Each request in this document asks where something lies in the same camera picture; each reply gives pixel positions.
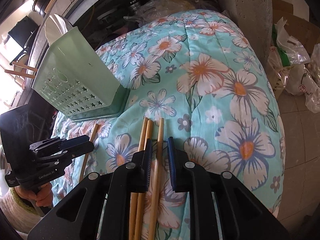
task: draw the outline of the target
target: floral blanket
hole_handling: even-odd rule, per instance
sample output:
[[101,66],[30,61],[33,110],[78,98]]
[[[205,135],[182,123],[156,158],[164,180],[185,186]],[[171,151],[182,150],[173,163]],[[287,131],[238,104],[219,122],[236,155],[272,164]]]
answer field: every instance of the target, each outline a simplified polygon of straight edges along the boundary
[[[72,123],[59,113],[52,136],[73,138],[100,128],[86,174],[113,172],[138,149],[143,117],[161,117],[164,138],[208,171],[231,171],[276,216],[284,178],[284,130],[265,72],[241,30],[207,10],[161,18],[103,45],[97,54],[131,88],[115,119]],[[52,182],[54,204],[78,183],[83,156]],[[188,194],[172,191],[164,147],[156,239],[189,239]],[[148,234],[152,186],[146,194]]]

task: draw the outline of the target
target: chopstick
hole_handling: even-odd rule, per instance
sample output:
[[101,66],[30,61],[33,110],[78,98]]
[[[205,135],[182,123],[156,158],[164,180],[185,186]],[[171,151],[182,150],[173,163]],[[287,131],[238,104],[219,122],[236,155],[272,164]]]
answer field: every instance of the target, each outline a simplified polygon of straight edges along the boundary
[[15,66],[18,66],[18,67],[22,67],[22,68],[26,68],[26,69],[28,69],[28,70],[32,70],[32,71],[34,71],[34,72],[37,72],[37,71],[38,71],[38,69],[35,68],[35,67],[29,67],[29,66],[27,66],[27,65],[24,65],[24,64],[19,63],[19,62],[16,62],[16,61],[13,61],[12,64],[15,65]]
[[[146,144],[147,144],[147,139],[152,138],[152,131],[153,131],[153,121],[148,120],[146,139],[145,139],[145,143],[144,143],[145,148],[146,148]],[[136,218],[136,225],[135,225],[135,231],[134,231],[134,240],[141,240],[144,200],[145,200],[145,193],[139,193],[138,206],[137,206],[137,218]]]
[[[138,151],[144,149],[144,142],[146,140],[148,118],[143,119],[142,130],[140,134],[139,148]],[[136,224],[137,217],[137,205],[138,205],[138,193],[131,193],[131,203],[130,203],[130,216],[129,216],[129,240],[133,239],[134,228]]]
[[[94,127],[92,129],[89,141],[93,142],[94,138],[96,137],[96,133],[98,131],[99,125],[97,123],[94,124]],[[79,176],[79,182],[81,180],[83,180],[83,175],[84,175],[84,171],[85,171],[85,167],[87,166],[87,161],[88,161],[88,157],[89,157],[90,153],[86,153],[83,159],[83,163],[82,163],[82,167],[81,167],[81,171],[80,171],[80,176]]]
[[155,239],[156,232],[156,222],[158,216],[158,205],[159,205],[159,193],[160,193],[160,181],[161,181],[161,170],[162,166],[162,149],[163,149],[163,132],[164,132],[164,119],[160,119],[159,133],[157,140],[157,152],[156,152],[156,162],[155,169],[153,173],[152,183],[152,198],[151,198],[151,212],[150,212],[150,222],[148,229],[148,240]]
[[12,75],[21,76],[21,77],[28,77],[28,78],[32,78],[32,79],[36,78],[35,75],[30,75],[30,74],[21,73],[21,72],[18,72],[18,71],[12,71],[12,70],[8,70],[8,69],[5,69],[4,72],[8,73],[8,74],[12,74]]

